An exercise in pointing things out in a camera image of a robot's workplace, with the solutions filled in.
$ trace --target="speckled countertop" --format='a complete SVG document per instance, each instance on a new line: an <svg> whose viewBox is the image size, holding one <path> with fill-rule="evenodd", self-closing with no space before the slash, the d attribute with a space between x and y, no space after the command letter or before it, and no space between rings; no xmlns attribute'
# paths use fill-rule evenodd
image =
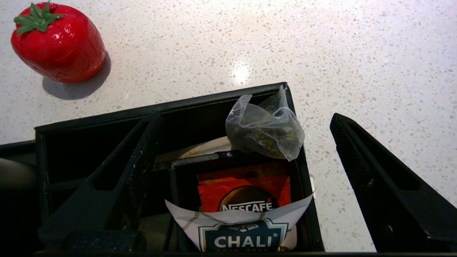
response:
<svg viewBox="0 0 457 257"><path fill-rule="evenodd" d="M287 81L327 251L375 250L329 130L334 112L457 205L456 1L55 2L95 23L111 67L86 85L43 80L10 46L30 0L2 3L0 144L48 123Z"/></svg>

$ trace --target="nescafe logo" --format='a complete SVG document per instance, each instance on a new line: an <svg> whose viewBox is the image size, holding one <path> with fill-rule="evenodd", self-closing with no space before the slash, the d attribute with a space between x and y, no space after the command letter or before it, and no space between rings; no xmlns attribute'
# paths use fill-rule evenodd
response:
<svg viewBox="0 0 457 257"><path fill-rule="evenodd" d="M235 188L226 194L219 203L219 211L265 212L278 207L278 201L270 192L256 186Z"/></svg>

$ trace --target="paper packet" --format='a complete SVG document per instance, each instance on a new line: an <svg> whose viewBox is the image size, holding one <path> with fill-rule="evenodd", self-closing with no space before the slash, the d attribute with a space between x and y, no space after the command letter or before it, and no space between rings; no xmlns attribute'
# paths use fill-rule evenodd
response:
<svg viewBox="0 0 457 257"><path fill-rule="evenodd" d="M313 195L267 212L228 210L204 213L165 204L178 225L201 252L289 251L297 243L295 224Z"/></svg>

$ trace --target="strawberry leaves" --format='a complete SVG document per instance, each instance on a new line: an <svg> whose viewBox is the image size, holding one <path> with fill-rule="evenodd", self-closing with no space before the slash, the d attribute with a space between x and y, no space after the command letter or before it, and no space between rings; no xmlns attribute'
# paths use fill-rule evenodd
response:
<svg viewBox="0 0 457 257"><path fill-rule="evenodd" d="M14 22L21 25L17 29L17 35L21 35L34 29L46 32L49 24L62 17L61 14L49 12L49 2L50 1L45 4L43 10L41 10L36 4L32 3L30 5L30 15L19 15L14 18Z"/></svg>

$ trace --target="compartment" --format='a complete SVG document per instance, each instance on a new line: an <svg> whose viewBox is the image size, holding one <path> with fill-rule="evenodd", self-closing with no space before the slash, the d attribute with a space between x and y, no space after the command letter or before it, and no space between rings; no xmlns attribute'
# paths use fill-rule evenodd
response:
<svg viewBox="0 0 457 257"><path fill-rule="evenodd" d="M172 201L170 185L168 171L155 172L142 204L138 230L146 238L147 251L150 252L179 250L175 220L164 202L164 199Z"/></svg>
<svg viewBox="0 0 457 257"><path fill-rule="evenodd" d="M193 163L188 160L190 163L176 165L170 169L173 203L185 209L199 211L202 204L197 189L198 174L273 162L282 163L286 168L286 174L290 177L291 200L294 202L307 196L302 189L302 179L295 161L287 162L286 160L272 159L257 153L246 154L239 151L231 151L229 156L208 161L196 160ZM297 223L297 229L298 243L294 252L311 251L312 241L308 220L305 215ZM178 241L180 249L186 252L197 251L195 245L180 227L178 227Z"/></svg>
<svg viewBox="0 0 457 257"><path fill-rule="evenodd" d="M60 246L74 231L128 230L138 227L137 201L143 199L144 193L139 196L137 191L142 188L135 187L137 183L142 183L141 178L134 179L131 175L138 171L135 162L142 160L139 156L143 152L154 151L156 141L150 141L148 148L145 143L146 139L161 134L160 121L160 115L154 113L138 122L79 187L48 186L51 191L55 190L50 194L51 207L64 202L59 208L50 208L55 212L39 229L40 239L45 244Z"/></svg>
<svg viewBox="0 0 457 257"><path fill-rule="evenodd" d="M48 182L88 177L138 121L107 122L46 135Z"/></svg>
<svg viewBox="0 0 457 257"><path fill-rule="evenodd" d="M42 217L54 213L140 120L127 118L57 129L37 128Z"/></svg>

